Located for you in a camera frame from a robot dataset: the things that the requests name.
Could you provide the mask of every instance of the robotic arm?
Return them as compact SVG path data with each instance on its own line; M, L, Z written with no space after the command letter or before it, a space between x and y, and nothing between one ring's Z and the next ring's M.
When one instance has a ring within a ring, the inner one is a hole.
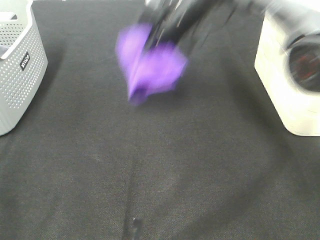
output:
M152 24L145 50L165 42L177 45L222 4L231 7L230 17L236 10L262 16L268 12L289 30L282 48L289 52L291 74L301 87L320 92L320 13L288 0L146 0L139 19Z

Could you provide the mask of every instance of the purple cloth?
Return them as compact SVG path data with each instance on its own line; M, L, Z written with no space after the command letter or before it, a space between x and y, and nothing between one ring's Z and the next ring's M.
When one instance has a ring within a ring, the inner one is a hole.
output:
M128 101L139 105L149 95L175 89L187 58L171 43L162 43L143 52L151 30L149 24L137 24L122 30L116 54L127 82Z

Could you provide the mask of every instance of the table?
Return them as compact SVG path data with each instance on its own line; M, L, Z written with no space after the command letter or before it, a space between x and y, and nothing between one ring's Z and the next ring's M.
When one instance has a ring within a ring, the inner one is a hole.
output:
M320 138L284 128L255 72L262 18L236 13L133 107L114 48L142 4L33 4L49 64L0 138L0 239L127 240L134 217L143 240L319 239Z

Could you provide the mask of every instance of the basket handle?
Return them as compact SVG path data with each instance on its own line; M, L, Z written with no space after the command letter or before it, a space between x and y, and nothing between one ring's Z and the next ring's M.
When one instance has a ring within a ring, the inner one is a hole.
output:
M1 0L0 13L14 13L17 16L17 20L24 20L27 24L16 41L9 47L4 54L0 56L1 60L5 60L18 46L22 39L29 32L33 25L32 6L33 0Z

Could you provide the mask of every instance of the perforated plastic basket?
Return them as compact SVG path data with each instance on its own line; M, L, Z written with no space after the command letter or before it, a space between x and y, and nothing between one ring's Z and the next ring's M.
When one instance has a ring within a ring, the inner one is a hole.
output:
M0 136L17 125L48 65L32 3L0 0Z

